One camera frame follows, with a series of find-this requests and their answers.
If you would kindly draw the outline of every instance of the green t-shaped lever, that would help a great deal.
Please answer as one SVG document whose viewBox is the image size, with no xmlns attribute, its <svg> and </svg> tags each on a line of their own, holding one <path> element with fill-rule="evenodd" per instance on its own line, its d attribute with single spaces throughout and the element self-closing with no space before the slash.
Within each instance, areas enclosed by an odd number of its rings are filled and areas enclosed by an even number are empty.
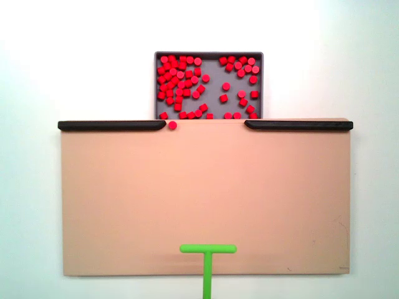
<svg viewBox="0 0 399 299">
<path fill-rule="evenodd" d="M 211 299 L 212 288 L 212 254 L 233 254 L 237 251 L 235 245 L 190 245 L 180 246 L 180 252 L 185 254 L 204 254 L 204 286 L 203 299 Z"/>
</svg>

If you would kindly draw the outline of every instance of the white wall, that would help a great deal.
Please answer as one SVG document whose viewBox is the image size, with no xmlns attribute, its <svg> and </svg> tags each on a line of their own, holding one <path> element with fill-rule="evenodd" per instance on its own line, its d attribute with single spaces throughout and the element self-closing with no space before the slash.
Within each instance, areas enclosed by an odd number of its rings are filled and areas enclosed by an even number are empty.
<svg viewBox="0 0 399 299">
<path fill-rule="evenodd" d="M 351 274 L 217 277 L 213 297 L 399 298 L 398 20 L 397 1 L 1 1 L 0 298 L 200 298 L 199 277 L 62 275 L 57 121 L 151 119 L 156 50 L 263 51 L 265 118 L 355 124 Z"/>
</svg>

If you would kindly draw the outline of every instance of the red cylindrical piece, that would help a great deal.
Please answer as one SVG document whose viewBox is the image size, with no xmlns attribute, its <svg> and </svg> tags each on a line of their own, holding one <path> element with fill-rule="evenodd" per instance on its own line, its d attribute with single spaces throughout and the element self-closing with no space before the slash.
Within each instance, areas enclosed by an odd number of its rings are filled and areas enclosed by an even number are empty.
<svg viewBox="0 0 399 299">
<path fill-rule="evenodd" d="M 199 97 L 200 97 L 200 93 L 197 92 L 196 90 L 194 90 L 194 91 L 193 91 L 193 98 L 194 98 L 195 100 L 197 100 Z"/>
<path fill-rule="evenodd" d="M 196 75 L 197 77 L 201 76 L 201 68 L 200 67 L 196 67 L 194 69 L 194 75 Z"/>
<path fill-rule="evenodd" d="M 208 106 L 207 106 L 207 104 L 202 104 L 201 106 L 199 106 L 200 108 L 200 110 L 202 111 L 202 112 L 205 112 L 206 110 L 208 110 Z"/>
<path fill-rule="evenodd" d="M 223 90 L 228 91 L 230 89 L 230 83 L 224 82 L 222 85 Z"/>
<path fill-rule="evenodd" d="M 246 112 L 247 112 L 248 114 L 254 113 L 254 111 L 255 111 L 255 107 L 253 107 L 252 105 L 250 105 L 250 106 L 247 107 Z"/>
<path fill-rule="evenodd" d="M 224 68 L 224 70 L 230 73 L 233 70 L 233 67 L 234 67 L 233 64 L 228 63 L 228 64 L 226 64 L 226 67 Z"/>
<path fill-rule="evenodd" d="M 245 56 L 241 56 L 240 58 L 238 58 L 238 60 L 240 61 L 240 63 L 242 65 L 246 64 L 248 61 L 247 57 L 245 57 Z"/>
<path fill-rule="evenodd" d="M 162 120 L 167 120 L 167 119 L 168 119 L 168 114 L 167 114 L 166 112 L 162 112 L 162 113 L 160 114 L 160 118 L 161 118 Z"/>
<path fill-rule="evenodd" d="M 195 117 L 200 118 L 202 116 L 201 110 L 195 110 Z"/>
<path fill-rule="evenodd" d="M 199 67 L 202 64 L 202 59 L 200 59 L 199 57 L 194 59 L 194 64 Z"/>
<path fill-rule="evenodd" d="M 255 58 L 252 58 L 252 57 L 249 58 L 249 59 L 248 59 L 248 64 L 249 64 L 249 65 L 254 65 L 254 64 L 255 64 Z"/>
<path fill-rule="evenodd" d="M 237 93 L 237 95 L 238 95 L 239 98 L 244 98 L 246 94 L 247 94 L 247 93 L 245 92 L 245 90 L 240 90 L 240 91 Z"/>
<path fill-rule="evenodd" d="M 244 71 L 244 70 L 238 70 L 237 76 L 238 76 L 239 78 L 243 78 L 243 77 L 245 76 L 245 71 Z"/>
<path fill-rule="evenodd" d="M 249 78 L 249 83 L 255 84 L 256 82 L 257 82 L 256 76 L 251 76 L 251 78 Z"/>
<path fill-rule="evenodd" d="M 221 101 L 222 103 L 226 103 L 226 102 L 229 100 L 229 97 L 228 97 L 227 95 L 221 95 L 221 96 L 219 97 L 219 99 L 220 99 L 220 101 Z"/>
<path fill-rule="evenodd" d="M 198 83 L 198 77 L 197 76 L 192 76 L 191 77 L 191 82 L 196 85 Z"/>
<path fill-rule="evenodd" d="M 243 67 L 243 65 L 240 63 L 240 61 L 237 61 L 237 62 L 234 64 L 234 68 L 235 68 L 236 70 L 241 70 L 241 67 Z"/>
<path fill-rule="evenodd" d="M 193 56 L 187 56 L 186 59 L 187 64 L 193 64 L 194 63 L 194 57 Z"/>
<path fill-rule="evenodd" d="M 252 67 L 251 67 L 249 64 L 247 64 L 247 65 L 244 67 L 244 70 L 245 70 L 245 72 L 248 74 L 248 73 L 250 73 L 250 72 L 252 71 Z"/>
<path fill-rule="evenodd" d="M 202 94 L 205 91 L 205 86 L 204 85 L 200 85 L 197 87 L 197 92 L 199 92 L 199 94 Z"/>
<path fill-rule="evenodd" d="M 204 75 L 202 76 L 202 82 L 208 83 L 209 80 L 211 80 L 211 77 L 210 77 L 208 74 L 204 74 Z"/>
</svg>

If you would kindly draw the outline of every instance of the red disc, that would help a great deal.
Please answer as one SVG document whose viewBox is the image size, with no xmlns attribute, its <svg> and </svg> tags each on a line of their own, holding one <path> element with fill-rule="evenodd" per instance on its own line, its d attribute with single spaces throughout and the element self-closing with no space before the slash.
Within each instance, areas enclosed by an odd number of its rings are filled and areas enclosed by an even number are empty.
<svg viewBox="0 0 399 299">
<path fill-rule="evenodd" d="M 195 110 L 195 116 L 196 117 L 201 117 L 202 116 L 202 111 L 201 110 Z"/>
<path fill-rule="evenodd" d="M 239 78 L 243 78 L 243 77 L 245 76 L 245 71 L 244 71 L 244 70 L 238 70 L 237 76 L 238 76 Z"/>
<path fill-rule="evenodd" d="M 193 98 L 195 98 L 195 99 L 197 99 L 197 98 L 199 98 L 200 97 L 200 95 L 199 95 L 200 93 L 199 92 L 197 92 L 196 90 L 195 91 L 193 91 Z"/>
<path fill-rule="evenodd" d="M 175 121 L 170 121 L 169 122 L 169 129 L 174 130 L 175 128 L 177 128 L 177 123 Z"/>
<path fill-rule="evenodd" d="M 197 67 L 199 67 L 202 64 L 202 60 L 199 57 L 197 57 L 197 58 L 194 59 L 194 64 Z"/>
<path fill-rule="evenodd" d="M 204 74 L 204 75 L 202 76 L 202 81 L 203 81 L 204 83 L 208 83 L 209 80 L 211 80 L 211 77 L 210 77 L 208 74 Z"/>
<path fill-rule="evenodd" d="M 247 93 L 245 92 L 245 90 L 240 90 L 240 91 L 238 92 L 238 97 L 239 97 L 239 98 L 244 98 L 246 94 L 247 94 Z"/>
<path fill-rule="evenodd" d="M 187 62 L 187 64 L 193 64 L 194 63 L 194 57 L 193 56 L 187 56 L 186 62 Z"/>
<path fill-rule="evenodd" d="M 241 70 L 241 67 L 243 67 L 243 65 L 240 63 L 240 61 L 237 61 L 237 62 L 235 63 L 235 65 L 234 65 L 234 68 L 235 68 L 236 70 Z"/>
<path fill-rule="evenodd" d="M 249 83 L 255 84 L 256 82 L 257 82 L 256 76 L 251 76 L 251 78 L 249 78 Z"/>
<path fill-rule="evenodd" d="M 222 85 L 223 90 L 228 91 L 230 89 L 230 83 L 224 82 Z"/>
<path fill-rule="evenodd" d="M 248 64 L 249 65 L 254 65 L 255 64 L 255 58 L 248 58 Z"/>
<path fill-rule="evenodd" d="M 252 74 L 256 75 L 257 73 L 259 73 L 259 67 L 255 65 L 252 67 Z"/>
</svg>

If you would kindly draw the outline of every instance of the red game piece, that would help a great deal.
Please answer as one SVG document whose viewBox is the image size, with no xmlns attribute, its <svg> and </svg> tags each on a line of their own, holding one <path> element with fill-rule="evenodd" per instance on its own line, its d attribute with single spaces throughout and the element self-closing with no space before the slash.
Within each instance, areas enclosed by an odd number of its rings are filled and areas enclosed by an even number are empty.
<svg viewBox="0 0 399 299">
<path fill-rule="evenodd" d="M 186 71 L 186 79 L 190 79 L 193 76 L 193 71 L 192 70 L 187 70 Z"/>
<path fill-rule="evenodd" d="M 248 64 L 249 64 L 249 65 L 254 65 L 254 64 L 255 64 L 255 58 L 252 58 L 252 57 L 249 58 L 249 59 L 248 59 Z"/>
<path fill-rule="evenodd" d="M 223 90 L 228 91 L 230 89 L 230 83 L 224 82 L 222 85 Z"/>
<path fill-rule="evenodd" d="M 202 116 L 202 111 L 201 110 L 195 110 L 195 117 L 200 118 Z"/>
<path fill-rule="evenodd" d="M 158 72 L 159 75 L 163 75 L 165 73 L 165 69 L 163 67 L 158 67 L 156 71 Z"/>
<path fill-rule="evenodd" d="M 236 58 L 235 58 L 234 56 L 229 56 L 229 58 L 227 58 L 227 61 L 228 61 L 230 64 L 234 64 L 235 61 L 236 61 Z"/>
<path fill-rule="evenodd" d="M 191 82 L 191 80 L 186 80 L 185 85 L 187 88 L 190 88 L 191 86 L 193 86 L 193 83 Z"/>
<path fill-rule="evenodd" d="M 208 83 L 209 80 L 211 80 L 211 77 L 210 77 L 208 74 L 204 74 L 204 75 L 202 76 L 202 81 L 203 81 L 204 83 Z"/>
<path fill-rule="evenodd" d="M 167 119 L 168 119 L 168 114 L 167 114 L 166 112 L 162 112 L 162 113 L 160 114 L 160 118 L 161 118 L 162 120 L 167 120 Z"/>
<path fill-rule="evenodd" d="M 201 76 L 201 68 L 200 67 L 196 67 L 194 69 L 194 75 L 196 75 L 197 77 Z"/>
<path fill-rule="evenodd" d="M 224 66 L 224 65 L 226 65 L 227 64 L 227 58 L 226 57 L 220 57 L 219 58 L 219 62 L 220 62 L 220 65 L 221 66 Z"/>
<path fill-rule="evenodd" d="M 177 87 L 180 88 L 180 89 L 183 89 L 183 88 L 186 87 L 186 84 L 185 84 L 184 81 L 180 81 L 180 82 L 177 84 Z"/>
<path fill-rule="evenodd" d="M 202 112 L 205 112 L 206 110 L 208 110 L 208 106 L 207 106 L 207 104 L 202 104 L 201 106 L 199 106 L 200 108 L 200 110 L 202 111 Z"/>
<path fill-rule="evenodd" d="M 243 67 L 243 65 L 240 63 L 240 61 L 237 61 L 237 62 L 234 64 L 234 68 L 235 68 L 236 70 L 241 70 L 241 67 Z"/>
<path fill-rule="evenodd" d="M 163 101 L 165 99 L 165 93 L 164 92 L 158 92 L 157 98 L 159 100 Z"/>
<path fill-rule="evenodd" d="M 233 70 L 233 67 L 234 67 L 233 64 L 228 63 L 228 64 L 226 64 L 226 67 L 224 68 L 224 70 L 230 73 Z"/>
<path fill-rule="evenodd" d="M 187 56 L 186 59 L 187 64 L 193 64 L 194 63 L 194 57 L 193 56 Z"/>
<path fill-rule="evenodd" d="M 202 95 L 202 93 L 205 91 L 205 86 L 204 85 L 200 85 L 197 87 L 197 92 L 199 92 L 200 95 Z"/>
<path fill-rule="evenodd" d="M 257 73 L 259 73 L 259 71 L 260 71 L 260 68 L 257 67 L 256 65 L 254 65 L 252 67 L 252 74 L 256 75 Z"/>
<path fill-rule="evenodd" d="M 202 64 L 202 59 L 200 59 L 199 57 L 194 59 L 194 64 L 199 67 Z"/>
<path fill-rule="evenodd" d="M 246 64 L 248 61 L 247 57 L 245 57 L 245 56 L 241 56 L 240 58 L 238 58 L 238 60 L 240 61 L 240 63 L 242 65 Z"/>
<path fill-rule="evenodd" d="M 258 98 L 259 97 L 259 92 L 257 90 L 251 91 L 251 98 Z"/>
<path fill-rule="evenodd" d="M 245 107 L 248 104 L 248 100 L 246 100 L 245 98 L 240 99 L 238 105 Z"/>
<path fill-rule="evenodd" d="M 245 92 L 245 90 L 240 90 L 240 91 L 237 93 L 237 95 L 238 95 L 239 98 L 244 98 L 246 94 L 247 94 L 247 93 Z"/>
<path fill-rule="evenodd" d="M 176 96 L 176 100 L 175 100 L 176 104 L 181 104 L 183 103 L 183 97 L 181 95 Z"/>
<path fill-rule="evenodd" d="M 170 70 L 172 68 L 172 66 L 171 66 L 171 64 L 169 62 L 167 62 L 167 63 L 163 64 L 163 68 L 165 70 Z"/>
<path fill-rule="evenodd" d="M 181 120 L 184 120 L 185 118 L 187 118 L 187 113 L 186 113 L 185 111 L 180 112 L 180 113 L 179 113 L 179 118 L 180 118 Z"/>
<path fill-rule="evenodd" d="M 164 84 L 165 82 L 166 82 L 166 79 L 165 79 L 164 76 L 159 76 L 159 77 L 158 77 L 158 83 L 159 83 L 159 84 Z"/>
<path fill-rule="evenodd" d="M 176 69 L 170 69 L 169 73 L 170 73 L 172 76 L 175 76 L 175 75 L 177 74 L 177 70 L 176 70 Z"/>
<path fill-rule="evenodd" d="M 183 79 L 185 77 L 185 73 L 179 70 L 176 74 L 176 77 L 178 77 L 179 79 Z"/>
<path fill-rule="evenodd" d="M 222 103 L 226 103 L 226 102 L 229 100 L 229 97 L 228 97 L 227 95 L 221 95 L 221 96 L 219 97 L 219 99 L 220 99 L 220 101 L 221 101 Z"/>
<path fill-rule="evenodd" d="M 188 117 L 188 119 L 189 120 L 192 120 L 194 117 L 195 117 L 195 114 L 194 114 L 194 112 L 189 112 L 188 114 L 187 114 L 187 117 Z"/>
<path fill-rule="evenodd" d="M 243 77 L 245 76 L 245 71 L 244 71 L 244 70 L 238 70 L 237 76 L 238 76 L 239 78 L 243 78 Z"/>
<path fill-rule="evenodd" d="M 185 70 L 187 68 L 187 63 L 186 62 L 180 62 L 179 63 L 179 69 L 180 70 Z"/>
<path fill-rule="evenodd" d="M 173 98 L 167 98 L 166 99 L 166 104 L 168 104 L 169 106 L 172 105 L 175 101 L 173 100 Z"/>
<path fill-rule="evenodd" d="M 175 104 L 175 111 L 181 111 L 181 104 L 179 103 Z"/>
<path fill-rule="evenodd" d="M 197 76 L 192 76 L 191 77 L 191 82 L 196 85 L 198 83 L 198 77 Z"/>
<path fill-rule="evenodd" d="M 177 128 L 177 123 L 172 120 L 169 122 L 169 129 L 174 130 L 175 128 Z"/>
<path fill-rule="evenodd" d="M 164 74 L 164 78 L 166 81 L 169 81 L 170 79 L 172 79 L 172 74 L 170 72 L 167 72 L 166 74 Z"/>
<path fill-rule="evenodd" d="M 247 64 L 247 65 L 244 67 L 244 70 L 245 70 L 245 72 L 248 74 L 248 73 L 250 73 L 250 72 L 252 71 L 252 67 L 251 67 L 249 64 Z"/>
<path fill-rule="evenodd" d="M 251 114 L 251 113 L 253 113 L 254 111 L 255 111 L 255 107 L 253 107 L 252 105 L 250 105 L 250 106 L 247 107 L 246 112 L 247 112 L 248 114 Z"/>
<path fill-rule="evenodd" d="M 197 92 L 196 90 L 193 91 L 193 98 L 196 100 L 200 97 L 200 93 Z"/>
<path fill-rule="evenodd" d="M 256 82 L 257 82 L 256 76 L 251 76 L 251 78 L 249 78 L 249 83 L 255 84 Z"/>
<path fill-rule="evenodd" d="M 177 69 L 179 66 L 179 62 L 177 60 L 174 60 L 170 63 L 170 66 L 173 67 L 174 69 Z"/>
<path fill-rule="evenodd" d="M 191 95 L 191 90 L 190 89 L 183 89 L 183 96 L 189 97 Z"/>
</svg>

